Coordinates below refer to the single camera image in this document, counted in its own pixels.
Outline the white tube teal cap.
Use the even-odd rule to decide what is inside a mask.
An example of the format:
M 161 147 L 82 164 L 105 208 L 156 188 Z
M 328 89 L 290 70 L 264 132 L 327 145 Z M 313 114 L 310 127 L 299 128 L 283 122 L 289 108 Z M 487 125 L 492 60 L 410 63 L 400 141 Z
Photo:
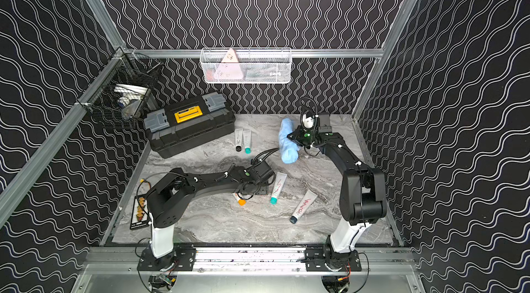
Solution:
M 272 205 L 276 205 L 277 204 L 277 201 L 280 197 L 280 194 L 282 192 L 282 189 L 285 185 L 285 182 L 287 180 L 287 175 L 284 174 L 284 173 L 277 173 L 276 175 L 276 178 L 275 178 L 275 182 L 273 184 L 273 191 L 272 191 L 272 194 L 271 194 L 271 199 L 270 199 L 270 204 Z

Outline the blue microfiber cloth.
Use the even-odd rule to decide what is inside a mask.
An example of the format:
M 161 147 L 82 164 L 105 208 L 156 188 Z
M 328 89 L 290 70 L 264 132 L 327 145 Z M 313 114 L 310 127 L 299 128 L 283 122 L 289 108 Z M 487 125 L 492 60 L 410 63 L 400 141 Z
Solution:
M 288 138 L 292 132 L 294 132 L 292 120 L 284 118 L 280 125 L 278 140 L 282 162 L 287 165 L 295 163 L 299 158 L 299 146 Z

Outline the white tube black cap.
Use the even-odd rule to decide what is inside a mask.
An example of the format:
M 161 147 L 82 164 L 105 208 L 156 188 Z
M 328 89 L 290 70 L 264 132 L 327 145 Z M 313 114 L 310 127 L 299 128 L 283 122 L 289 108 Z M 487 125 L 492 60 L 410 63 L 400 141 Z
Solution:
M 237 152 L 241 152 L 243 144 L 243 129 L 235 130 L 235 149 Z

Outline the white tube green cap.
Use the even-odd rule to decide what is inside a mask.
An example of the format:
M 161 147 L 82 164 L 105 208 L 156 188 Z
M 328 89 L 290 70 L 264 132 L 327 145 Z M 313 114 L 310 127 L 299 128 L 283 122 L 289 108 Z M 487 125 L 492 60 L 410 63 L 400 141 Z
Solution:
M 251 153 L 251 144 L 252 144 L 252 131 L 244 130 L 243 131 L 243 145 L 244 145 L 244 151 L 246 154 Z

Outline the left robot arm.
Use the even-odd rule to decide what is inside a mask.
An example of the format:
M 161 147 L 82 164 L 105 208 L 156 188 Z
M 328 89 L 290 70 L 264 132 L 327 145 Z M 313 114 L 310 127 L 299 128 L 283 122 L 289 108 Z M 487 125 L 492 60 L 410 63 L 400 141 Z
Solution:
M 264 160 L 248 167 L 232 164 L 210 174 L 186 173 L 180 168 L 169 171 L 145 194 L 152 255 L 162 258 L 173 251 L 174 226 L 193 200 L 216 194 L 258 195 L 275 179 L 276 173 Z

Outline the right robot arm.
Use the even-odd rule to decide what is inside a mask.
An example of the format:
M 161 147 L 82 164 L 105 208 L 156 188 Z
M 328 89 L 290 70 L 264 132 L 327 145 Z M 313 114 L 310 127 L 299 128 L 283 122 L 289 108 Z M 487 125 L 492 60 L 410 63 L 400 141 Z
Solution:
M 350 150 L 342 135 L 333 131 L 328 114 L 306 109 L 300 115 L 299 126 L 287 138 L 305 150 L 318 149 L 342 174 L 342 218 L 328 237 L 327 247 L 334 254 L 352 252 L 365 231 L 386 216 L 385 174 Z

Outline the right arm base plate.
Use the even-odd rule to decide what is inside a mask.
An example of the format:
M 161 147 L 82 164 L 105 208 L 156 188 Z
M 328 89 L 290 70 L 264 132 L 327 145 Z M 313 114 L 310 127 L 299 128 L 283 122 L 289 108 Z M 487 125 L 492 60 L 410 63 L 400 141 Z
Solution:
M 356 250 L 345 253 L 333 251 L 329 246 L 306 249 L 304 258 L 308 272 L 361 272 L 360 257 Z

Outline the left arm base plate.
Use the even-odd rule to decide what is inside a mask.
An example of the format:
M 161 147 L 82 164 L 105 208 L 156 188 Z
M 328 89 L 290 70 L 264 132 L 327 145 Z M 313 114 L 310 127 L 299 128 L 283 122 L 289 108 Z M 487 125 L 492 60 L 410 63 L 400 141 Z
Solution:
M 193 270 L 195 257 L 195 248 L 175 247 L 169 254 L 155 258 L 148 247 L 140 256 L 137 270 L 140 272 L 169 272 L 170 270 L 190 272 Z

